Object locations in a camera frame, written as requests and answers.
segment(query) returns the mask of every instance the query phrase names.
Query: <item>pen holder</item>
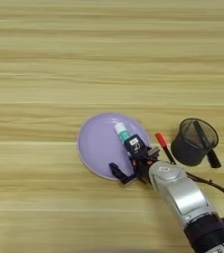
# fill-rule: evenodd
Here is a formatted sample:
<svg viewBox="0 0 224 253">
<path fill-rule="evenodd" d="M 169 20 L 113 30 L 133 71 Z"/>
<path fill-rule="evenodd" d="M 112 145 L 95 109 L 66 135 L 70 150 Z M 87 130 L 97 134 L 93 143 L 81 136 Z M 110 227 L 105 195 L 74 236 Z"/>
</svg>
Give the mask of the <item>pen holder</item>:
<svg viewBox="0 0 224 253">
<path fill-rule="evenodd" d="M 199 119 L 186 119 L 180 124 L 179 133 L 172 142 L 171 150 L 182 164 L 196 166 L 205 155 L 213 151 L 218 141 L 218 134 L 213 126 Z"/>
</svg>

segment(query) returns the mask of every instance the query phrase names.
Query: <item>wooden table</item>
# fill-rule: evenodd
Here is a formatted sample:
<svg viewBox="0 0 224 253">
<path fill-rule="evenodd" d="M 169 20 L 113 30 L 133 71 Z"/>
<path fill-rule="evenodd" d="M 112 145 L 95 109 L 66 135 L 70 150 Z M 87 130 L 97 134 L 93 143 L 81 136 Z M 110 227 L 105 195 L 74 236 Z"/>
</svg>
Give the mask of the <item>wooden table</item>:
<svg viewBox="0 0 224 253">
<path fill-rule="evenodd" d="M 188 171 L 224 186 L 224 0 L 0 0 L 0 253 L 192 252 L 156 193 L 82 165 L 78 130 L 104 111 L 153 143 L 209 121 L 223 168 Z"/>
</svg>

